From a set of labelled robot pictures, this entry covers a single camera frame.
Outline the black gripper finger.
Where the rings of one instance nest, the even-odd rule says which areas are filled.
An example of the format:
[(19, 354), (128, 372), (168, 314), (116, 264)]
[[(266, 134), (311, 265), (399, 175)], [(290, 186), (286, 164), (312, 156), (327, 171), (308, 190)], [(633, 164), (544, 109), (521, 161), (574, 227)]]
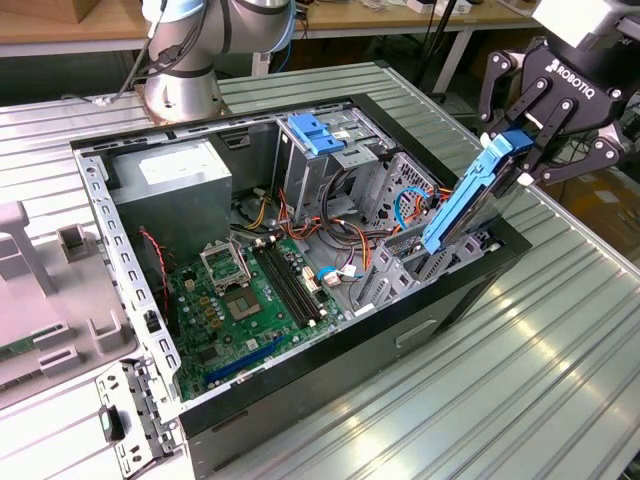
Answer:
[[(550, 90), (550, 79), (544, 74), (539, 74), (528, 85), (524, 84), (524, 74), (528, 70), (525, 67), (527, 57), (525, 53), (509, 50), (499, 50), (489, 55), (478, 104), (478, 115), (486, 126), (480, 137), (482, 146), (488, 146), (498, 134), (522, 126), (526, 113)], [(496, 89), (506, 81), (509, 81), (509, 86), (519, 81), (520, 87), (517, 89), (518, 95), (499, 112), (494, 107)]]
[[(548, 153), (548, 148), (557, 138), (591, 131), (597, 135), (582, 160), (561, 166), (546, 163), (553, 156)], [(539, 182), (545, 185), (560, 183), (614, 166), (625, 156), (626, 141), (611, 109), (581, 106), (577, 100), (565, 98), (543, 124), (520, 166), (517, 182), (522, 186)]]

